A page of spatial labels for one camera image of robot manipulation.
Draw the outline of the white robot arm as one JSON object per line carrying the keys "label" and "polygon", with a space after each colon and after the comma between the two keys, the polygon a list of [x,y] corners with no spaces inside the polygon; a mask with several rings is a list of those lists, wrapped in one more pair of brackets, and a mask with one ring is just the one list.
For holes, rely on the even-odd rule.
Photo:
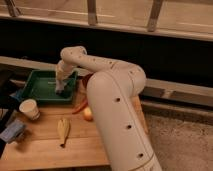
{"label": "white robot arm", "polygon": [[162,171],[131,98],[145,87],[144,70],[118,59],[91,56],[82,46],[66,47],[56,65],[56,91],[75,67],[92,72],[86,86],[88,105],[113,171]]}

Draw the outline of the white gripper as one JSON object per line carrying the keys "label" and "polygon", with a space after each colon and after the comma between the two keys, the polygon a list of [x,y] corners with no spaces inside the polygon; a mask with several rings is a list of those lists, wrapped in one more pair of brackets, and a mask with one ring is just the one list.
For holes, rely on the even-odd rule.
{"label": "white gripper", "polygon": [[63,81],[67,79],[73,73],[73,70],[73,65],[67,64],[63,60],[60,60],[55,68],[56,79],[58,81]]}

